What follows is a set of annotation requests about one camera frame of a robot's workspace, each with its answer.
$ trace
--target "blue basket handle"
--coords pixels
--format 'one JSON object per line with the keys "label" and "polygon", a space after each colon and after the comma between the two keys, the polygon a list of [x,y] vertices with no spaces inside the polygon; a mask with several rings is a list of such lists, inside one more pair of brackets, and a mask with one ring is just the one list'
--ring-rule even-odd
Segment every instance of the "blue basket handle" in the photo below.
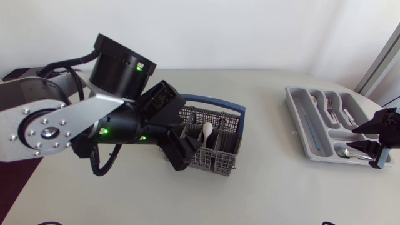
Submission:
{"label": "blue basket handle", "polygon": [[246,107],[229,102],[229,101],[216,99],[213,97],[198,96],[198,95],[194,95],[194,94],[181,94],[181,96],[186,101],[195,101],[195,102],[199,102],[199,103],[213,104],[215,106],[221,106],[223,108],[239,112],[240,113],[239,137],[241,137],[243,135],[244,114],[246,112]]}

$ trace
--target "cutlery tray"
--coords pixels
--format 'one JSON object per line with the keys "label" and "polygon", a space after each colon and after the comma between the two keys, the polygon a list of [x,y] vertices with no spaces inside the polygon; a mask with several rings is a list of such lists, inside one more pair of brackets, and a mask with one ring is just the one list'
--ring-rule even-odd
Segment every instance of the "cutlery tray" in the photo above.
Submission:
{"label": "cutlery tray", "polygon": [[[335,122],[328,112],[327,98],[331,99],[332,111],[338,122]],[[366,160],[343,157],[338,154],[338,151],[346,148],[352,153],[366,155],[346,143],[362,140],[378,141],[377,134],[354,134],[351,132],[358,125],[369,121],[351,93],[286,87],[286,103],[296,124],[306,156],[310,160],[369,165]],[[349,120],[344,109],[352,116],[355,124]],[[394,161],[389,155],[385,166],[393,165]]]}
{"label": "cutlery tray", "polygon": [[236,169],[236,156],[239,153],[243,135],[246,108],[212,97],[192,94],[182,94],[182,97],[187,101],[213,104],[240,113],[240,115],[234,115],[194,106],[184,106],[179,112],[179,116],[183,118],[184,122],[173,126],[175,133],[180,135],[180,138],[189,136],[203,142],[203,125],[210,122],[213,130],[207,138],[206,146],[197,150],[189,166],[229,176],[231,170]]}

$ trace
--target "cable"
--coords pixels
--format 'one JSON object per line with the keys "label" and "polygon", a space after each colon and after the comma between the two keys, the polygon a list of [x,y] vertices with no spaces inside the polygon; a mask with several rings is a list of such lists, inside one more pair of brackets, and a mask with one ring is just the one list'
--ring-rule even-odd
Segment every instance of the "cable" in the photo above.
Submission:
{"label": "cable", "polygon": [[75,80],[77,92],[79,94],[79,100],[80,101],[84,100],[85,96],[84,96],[84,93],[83,93],[83,87],[82,87],[82,83],[81,83],[81,78],[79,78],[78,74],[70,66],[66,66],[65,68],[68,70],[68,72],[70,72],[72,74],[72,76],[73,76],[73,78]]}
{"label": "cable", "polygon": [[392,101],[389,101],[388,103],[384,104],[382,107],[385,107],[386,105],[388,105],[389,103],[392,103],[394,100],[396,100],[396,99],[398,99],[398,98],[400,98],[400,96],[397,97],[397,98],[395,98],[395,99],[393,99]]}
{"label": "cable", "polygon": [[42,222],[41,224],[38,224],[38,225],[62,225],[61,223],[59,223],[59,222]]}
{"label": "cable", "polygon": [[62,67],[65,68],[66,66],[76,66],[76,65],[88,63],[88,62],[92,61],[93,59],[96,59],[99,55],[100,55],[100,52],[94,50],[91,54],[88,54],[87,56],[83,56],[83,57],[76,58],[76,59],[69,59],[69,60],[65,60],[65,61],[53,62],[53,63],[45,66],[42,70],[36,71],[36,74],[42,78],[49,78],[51,75],[51,71],[53,71],[54,69],[62,68]]}
{"label": "cable", "polygon": [[121,147],[122,144],[116,144],[114,150],[110,154],[110,158],[107,160],[105,165],[102,168],[100,168],[99,147],[98,145],[96,145],[93,148],[92,153],[90,154],[90,164],[92,166],[93,173],[97,176],[105,175],[111,169],[111,166],[113,166],[113,163],[117,158],[119,150],[121,150]]}
{"label": "cable", "polygon": [[[83,71],[83,70],[80,70],[80,69],[74,69],[74,70],[77,71],[77,72],[82,72]],[[63,71],[58,71],[58,72],[55,71],[50,75],[50,78],[55,78],[56,76],[58,76],[58,75],[60,75],[62,73],[65,73],[65,72],[68,72],[68,70],[65,69]]]}

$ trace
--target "white table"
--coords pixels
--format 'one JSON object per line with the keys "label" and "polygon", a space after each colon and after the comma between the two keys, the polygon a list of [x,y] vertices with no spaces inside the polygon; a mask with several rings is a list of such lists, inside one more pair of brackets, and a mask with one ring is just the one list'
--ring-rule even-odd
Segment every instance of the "white table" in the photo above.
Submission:
{"label": "white table", "polygon": [[[400,223],[400,165],[379,170],[310,161],[292,134],[285,86],[350,90],[280,71],[156,71],[148,87],[162,79],[180,93],[246,106],[237,169],[229,177],[191,167],[176,172],[157,146],[137,145],[124,146],[108,174],[96,177],[88,159],[67,150],[42,160],[4,223]],[[381,109],[357,100],[370,119]],[[391,156],[400,163],[400,151]]]}

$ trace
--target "dishwasher cutlery basket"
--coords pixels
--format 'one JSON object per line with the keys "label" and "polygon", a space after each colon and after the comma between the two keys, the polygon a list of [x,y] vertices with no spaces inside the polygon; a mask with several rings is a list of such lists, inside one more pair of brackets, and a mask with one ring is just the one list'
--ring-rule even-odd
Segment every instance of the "dishwasher cutlery basket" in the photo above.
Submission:
{"label": "dishwasher cutlery basket", "polygon": [[186,101],[213,104],[240,113],[238,116],[194,106],[184,106],[179,112],[184,122],[175,124],[173,127],[176,134],[180,135],[181,138],[190,136],[203,142],[203,125],[206,122],[212,123],[214,129],[207,139],[206,147],[200,147],[197,150],[189,166],[229,176],[231,170],[236,168],[235,162],[243,135],[246,108],[213,97],[192,94],[182,94],[182,97]]}

